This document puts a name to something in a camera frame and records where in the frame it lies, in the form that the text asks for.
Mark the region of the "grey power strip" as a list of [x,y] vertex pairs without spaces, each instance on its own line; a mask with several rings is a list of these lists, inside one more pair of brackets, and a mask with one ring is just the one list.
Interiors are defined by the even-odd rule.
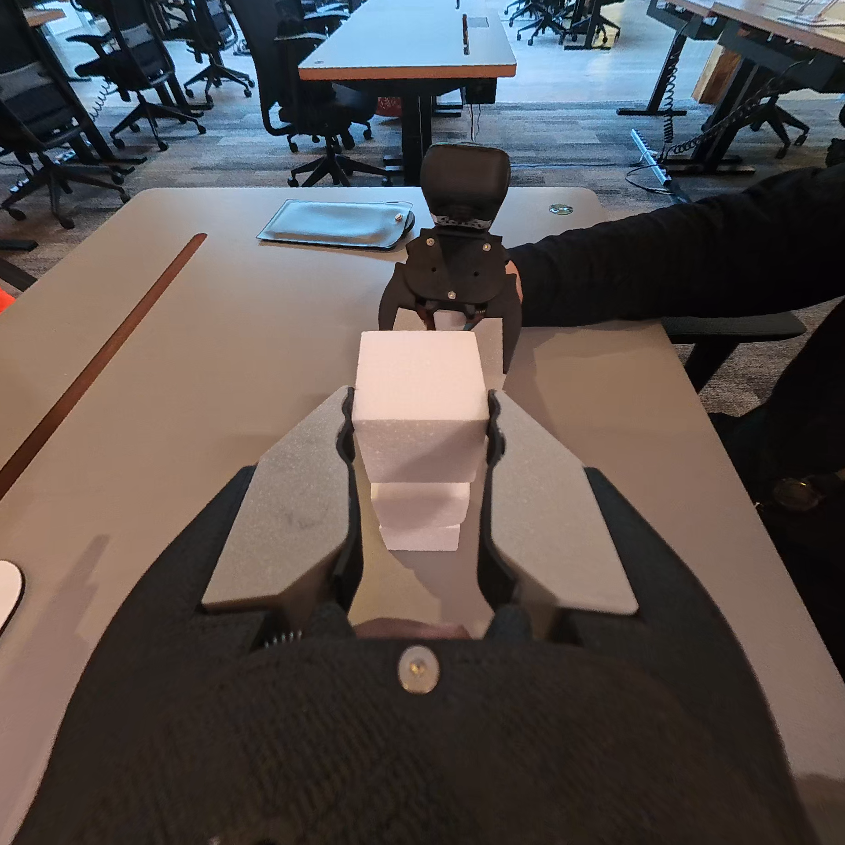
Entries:
[[[647,143],[641,137],[637,129],[630,130],[630,138],[634,142],[636,148],[639,150],[639,162],[635,164],[625,175],[625,180],[634,187],[639,187],[648,193],[659,195],[672,195],[674,193],[674,184],[672,177],[666,168],[658,161],[656,154],[648,147]],[[659,183],[659,187],[649,187],[633,181],[631,177],[640,172],[649,172]]]

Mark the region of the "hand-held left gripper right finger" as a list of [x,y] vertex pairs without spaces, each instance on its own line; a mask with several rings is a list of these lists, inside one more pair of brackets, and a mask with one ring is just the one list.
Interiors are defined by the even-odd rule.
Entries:
[[638,610],[582,462],[501,390],[489,392],[478,585],[491,607]]

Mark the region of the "person's dark clothing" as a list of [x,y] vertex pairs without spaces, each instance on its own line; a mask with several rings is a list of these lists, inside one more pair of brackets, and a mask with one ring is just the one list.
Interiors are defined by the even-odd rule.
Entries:
[[768,400],[710,415],[840,673],[844,666],[844,302]]

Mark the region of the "long office desk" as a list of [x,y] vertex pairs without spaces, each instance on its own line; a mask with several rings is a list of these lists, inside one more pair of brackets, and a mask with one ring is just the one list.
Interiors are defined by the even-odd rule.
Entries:
[[365,2],[299,64],[302,80],[401,99],[407,186],[419,184],[432,142],[433,98],[515,74],[499,13],[477,1]]

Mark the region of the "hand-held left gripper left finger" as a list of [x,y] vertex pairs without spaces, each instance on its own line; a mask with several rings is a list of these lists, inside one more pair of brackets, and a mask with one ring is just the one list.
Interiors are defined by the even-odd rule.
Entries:
[[202,599],[208,611],[348,612],[364,569],[353,469],[353,388],[343,386],[259,459]]

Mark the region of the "white foam cube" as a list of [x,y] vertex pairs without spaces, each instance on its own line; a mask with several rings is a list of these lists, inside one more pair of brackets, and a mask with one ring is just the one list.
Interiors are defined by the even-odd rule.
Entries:
[[371,502],[381,526],[417,530],[459,525],[467,516],[470,482],[373,482]]
[[361,335],[353,427],[371,482],[470,482],[489,405],[469,331]]

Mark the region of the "dark leather pouch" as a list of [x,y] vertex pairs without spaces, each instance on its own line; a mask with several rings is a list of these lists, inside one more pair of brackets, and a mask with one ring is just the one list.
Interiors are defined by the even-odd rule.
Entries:
[[407,202],[334,202],[287,199],[264,229],[260,241],[328,248],[389,251],[412,231],[413,206]]

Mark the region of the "person's right forearm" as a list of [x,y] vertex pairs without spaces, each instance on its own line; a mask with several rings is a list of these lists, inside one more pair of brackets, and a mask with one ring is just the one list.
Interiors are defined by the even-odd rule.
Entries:
[[730,318],[843,296],[844,165],[510,250],[525,326]]

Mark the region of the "black-legged office desk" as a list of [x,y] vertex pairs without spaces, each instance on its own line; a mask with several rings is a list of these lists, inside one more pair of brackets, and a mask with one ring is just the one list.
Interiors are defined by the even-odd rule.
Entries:
[[665,137],[656,157],[670,176],[753,174],[753,166],[727,153],[741,129],[768,123],[781,141],[781,159],[805,142],[809,129],[778,106],[778,97],[797,90],[843,93],[843,2],[650,2],[647,13],[675,36],[648,106],[619,108],[618,115],[664,118],[665,129],[684,115],[673,107],[672,93],[687,40],[717,40],[738,56],[702,134],[681,144]]

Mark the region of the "white adjustable stand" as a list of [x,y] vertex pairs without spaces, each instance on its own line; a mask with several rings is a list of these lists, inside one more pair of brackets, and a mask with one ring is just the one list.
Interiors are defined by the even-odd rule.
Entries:
[[1,618],[0,631],[4,632],[13,618],[26,588],[26,579],[20,568],[5,559],[0,561],[1,569]]

